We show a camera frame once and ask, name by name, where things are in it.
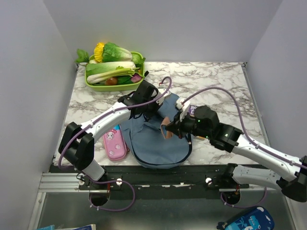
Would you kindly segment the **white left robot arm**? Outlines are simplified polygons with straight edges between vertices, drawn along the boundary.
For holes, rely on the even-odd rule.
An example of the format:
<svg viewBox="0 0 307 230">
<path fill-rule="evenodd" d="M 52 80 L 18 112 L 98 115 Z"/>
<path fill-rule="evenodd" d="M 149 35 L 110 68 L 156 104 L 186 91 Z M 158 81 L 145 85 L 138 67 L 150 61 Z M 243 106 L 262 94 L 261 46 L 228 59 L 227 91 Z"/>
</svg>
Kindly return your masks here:
<svg viewBox="0 0 307 230">
<path fill-rule="evenodd" d="M 135 118 L 148 109 L 156 109 L 155 101 L 161 93 L 147 81 L 143 81 L 136 91 L 124 95 L 108 110 L 81 125 L 71 122 L 67 125 L 59 145 L 59 162 L 65 158 L 77 170 L 90 177 L 95 189 L 106 185 L 105 170 L 94 159 L 94 145 L 115 126 Z"/>
</svg>

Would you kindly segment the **blue fabric backpack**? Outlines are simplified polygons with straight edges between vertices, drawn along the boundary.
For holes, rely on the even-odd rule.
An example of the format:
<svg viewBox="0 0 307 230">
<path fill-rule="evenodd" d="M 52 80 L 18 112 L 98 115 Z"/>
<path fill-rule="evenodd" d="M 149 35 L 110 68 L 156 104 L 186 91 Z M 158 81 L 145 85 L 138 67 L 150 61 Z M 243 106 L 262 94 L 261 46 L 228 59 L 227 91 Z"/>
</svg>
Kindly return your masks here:
<svg viewBox="0 0 307 230">
<path fill-rule="evenodd" d="M 178 95 L 171 93 L 149 121 L 141 116 L 120 124 L 123 138 L 141 166 L 152 169 L 174 168 L 192 153 L 191 135 L 182 139 L 177 136 L 165 139 L 161 132 L 163 119 L 172 119 L 176 115 L 175 104 L 178 98 Z"/>
</svg>

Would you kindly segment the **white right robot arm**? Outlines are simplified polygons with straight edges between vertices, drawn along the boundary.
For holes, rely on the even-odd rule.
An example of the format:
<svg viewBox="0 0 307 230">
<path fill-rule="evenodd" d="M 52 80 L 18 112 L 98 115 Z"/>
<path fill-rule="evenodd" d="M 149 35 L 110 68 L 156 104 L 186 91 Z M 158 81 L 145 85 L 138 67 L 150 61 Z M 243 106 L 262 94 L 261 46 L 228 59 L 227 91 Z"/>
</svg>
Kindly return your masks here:
<svg viewBox="0 0 307 230">
<path fill-rule="evenodd" d="M 307 200 L 307 158 L 282 153 L 248 137 L 242 130 L 221 123 L 215 111 L 200 106 L 193 116 L 178 112 L 164 131 L 179 138 L 192 134 L 207 138 L 219 150 L 249 158 L 262 165 L 263 169 L 252 169 L 231 164 L 221 175 L 223 186 L 255 184 L 280 190 L 286 197 L 298 201 Z"/>
</svg>

